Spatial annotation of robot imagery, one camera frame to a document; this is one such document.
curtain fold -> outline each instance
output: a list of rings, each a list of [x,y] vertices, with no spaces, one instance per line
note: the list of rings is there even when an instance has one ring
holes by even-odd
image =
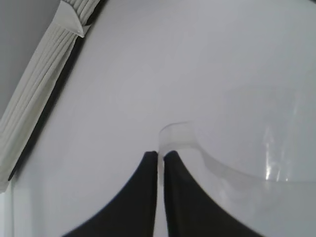
[[[100,0],[66,0],[82,26]],[[22,75],[0,120],[0,193],[20,157],[78,36],[53,22]]]

